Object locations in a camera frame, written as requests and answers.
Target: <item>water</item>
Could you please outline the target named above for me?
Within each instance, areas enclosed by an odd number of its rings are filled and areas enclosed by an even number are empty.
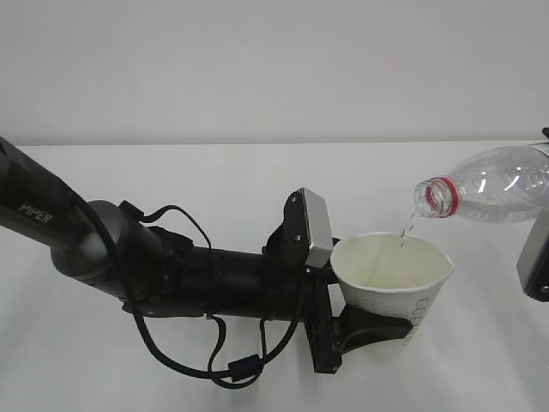
[[[414,210],[413,213],[408,218],[407,224],[402,228],[401,232],[401,247],[404,246],[404,243],[406,242],[406,238],[412,232],[413,227],[415,226],[417,220],[419,217],[419,213],[417,210]]]

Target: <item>silver metal plate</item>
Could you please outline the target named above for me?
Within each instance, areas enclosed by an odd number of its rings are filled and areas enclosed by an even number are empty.
[[[323,268],[329,261],[334,248],[328,208],[324,199],[313,191],[305,187],[299,191],[305,202],[305,217],[309,234],[309,257],[305,264],[312,268]]]

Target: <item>cable connector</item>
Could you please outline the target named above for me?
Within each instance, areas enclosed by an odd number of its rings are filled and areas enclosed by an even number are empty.
[[[228,364],[229,372],[231,373],[232,382],[251,378],[262,372],[263,362],[258,354],[253,354],[247,358],[236,360]]]
[[[143,212],[141,212],[136,206],[128,202],[127,200],[124,200],[120,203],[118,206],[122,212],[127,215],[130,219],[134,221],[141,221],[143,216],[145,215]]]

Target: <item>black cable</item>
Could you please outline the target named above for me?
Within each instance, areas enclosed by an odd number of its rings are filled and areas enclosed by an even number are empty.
[[[226,324],[225,321],[222,318],[218,318],[216,316],[210,315],[210,318],[213,319],[217,323],[217,327],[219,330],[219,335],[217,339],[217,343],[215,344],[214,351],[212,352],[211,356],[209,357],[208,361],[208,372],[212,372],[212,365],[214,364],[215,356],[221,351],[221,348],[223,347],[223,344],[225,343],[226,339]],[[267,355],[267,337],[265,333],[265,322],[267,322],[266,318],[262,318],[259,321],[259,332],[261,335],[261,348],[262,348],[262,357],[264,358]],[[261,376],[263,370],[256,373],[251,379],[240,382],[240,383],[233,383],[233,382],[226,382],[223,379],[212,379],[212,381],[225,389],[243,389],[250,385],[252,385],[254,382],[256,382],[259,377]]]
[[[70,189],[70,187],[68,187],[67,185],[65,186],[68,188],[70,193],[72,193],[72,196],[74,198],[74,202],[77,208],[80,209],[80,211],[86,216],[86,218],[89,220],[89,222],[92,224],[95,231],[101,238],[101,241],[103,241],[103,243],[105,244],[107,254],[109,258],[112,260],[115,270],[120,271],[121,278],[122,278],[122,285],[124,287],[124,292],[126,293],[126,297],[128,298],[128,303],[130,304],[131,314],[136,322],[136,326],[142,337],[142,340],[145,343],[145,346],[147,347],[150,354],[165,367],[169,367],[175,372],[182,373],[192,378],[197,378],[197,379],[230,378],[232,374],[231,374],[231,371],[229,370],[209,372],[209,371],[194,369],[192,367],[186,367],[185,365],[181,365],[180,363],[177,363],[176,361],[169,358],[168,356],[166,356],[160,351],[160,349],[154,343],[154,340],[151,337],[150,332],[148,331],[147,324],[145,323],[145,319],[143,317],[141,308],[139,307],[139,302],[134,294],[133,288],[131,287],[131,282],[128,277],[127,270],[125,268],[124,261],[120,259],[120,256],[118,255],[118,250],[114,243],[114,240],[112,239],[111,234],[109,233],[105,224],[99,218],[95,210],[93,210],[92,207],[82,197],[80,197],[80,195],[78,195],[78,193]],[[208,242],[209,250],[211,250],[211,242],[209,241],[209,237],[203,232],[203,230],[192,218],[192,216],[190,216],[186,211],[179,208],[178,206],[166,206],[165,208],[160,209],[154,214],[147,216],[147,219],[148,220],[152,219],[157,214],[160,214],[160,216],[162,216],[165,212],[167,212],[167,210],[171,210],[171,209],[179,210],[181,213],[187,216],[190,219],[190,221],[193,222],[193,224],[195,224],[195,226],[204,236],[204,239]],[[293,314],[292,320],[288,326],[286,333],[282,337],[281,341],[278,343],[278,345],[276,345],[276,347],[270,353],[262,357],[262,367],[267,365],[267,363],[269,363],[278,354],[280,354],[292,339],[293,333],[295,332],[297,325],[299,323],[299,316],[301,314],[301,307],[303,305],[302,285],[303,285],[303,274],[300,273],[299,280],[298,280],[298,287],[297,287],[298,302],[296,305],[295,313]]]
[[[195,219],[185,209],[180,208],[179,206],[176,206],[174,204],[168,204],[167,206],[164,206],[163,208],[158,209],[157,211],[155,211],[153,214],[151,214],[149,216],[143,216],[141,218],[141,221],[143,223],[153,223],[153,222],[159,220],[159,218],[161,218],[165,214],[165,212],[168,212],[170,210],[177,210],[178,212],[183,213],[185,215],[185,217],[187,219],[189,219],[189,221],[194,225],[194,227],[196,227],[198,232],[200,232],[202,237],[206,240],[206,243],[208,244],[208,254],[211,253],[212,252],[212,242],[209,240],[209,237],[206,235],[206,232],[204,232],[202,230],[200,225],[195,221]]]

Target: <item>cup rim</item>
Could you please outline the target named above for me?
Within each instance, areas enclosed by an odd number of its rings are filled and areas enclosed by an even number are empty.
[[[434,245],[432,242],[430,242],[429,240],[425,240],[423,238],[420,238],[420,236],[416,236],[414,234],[409,234],[408,237],[410,238],[415,238],[415,239],[419,239],[421,240],[422,242],[425,242],[427,243],[428,245],[434,247],[435,249],[437,249],[438,251],[440,251],[443,256],[446,258],[446,260],[448,260],[448,263],[449,263],[449,270],[448,270],[448,273],[441,277],[440,279],[437,279],[436,281],[433,281],[433,282],[430,282],[430,283],[426,283],[425,285],[423,286],[418,286],[418,287],[415,287],[415,288],[392,288],[392,289],[384,289],[384,288],[373,288],[373,287],[369,287],[369,286],[361,286],[361,285],[358,285],[356,283],[352,283],[352,282],[349,282],[349,281],[346,281],[345,279],[342,279],[341,277],[339,277],[337,275],[337,273],[335,272],[334,270],[334,266],[332,264],[332,257],[334,256],[334,253],[335,251],[337,250],[338,246],[340,244],[342,244],[343,242],[347,242],[348,240],[351,240],[351,239],[356,239],[356,238],[365,238],[365,237],[371,237],[371,236],[379,236],[379,235],[382,235],[382,234],[391,234],[391,235],[398,235],[398,233],[394,233],[394,232],[368,232],[368,233],[362,233],[362,234],[359,234],[357,236],[353,236],[352,238],[349,238],[349,239],[345,239],[345,240],[340,240],[337,245],[334,246],[334,249],[332,250],[332,253],[329,257],[329,262],[330,262],[330,266],[332,267],[332,271],[334,272],[334,275],[335,277],[337,277],[337,280],[339,282],[343,282],[343,283],[346,283],[347,285],[353,287],[353,288],[357,288],[357,289],[360,289],[360,290],[364,290],[366,292],[376,292],[378,294],[413,294],[415,292],[421,292],[421,291],[424,291],[424,290],[427,290],[429,288],[432,288],[433,286],[439,284],[439,283],[443,283],[444,281],[446,281],[446,279],[448,279],[448,277],[452,274],[452,272],[454,271],[454,263],[452,262],[452,259],[449,258],[448,256],[448,253],[446,253],[445,251],[443,251],[441,248],[439,248],[438,246]]]

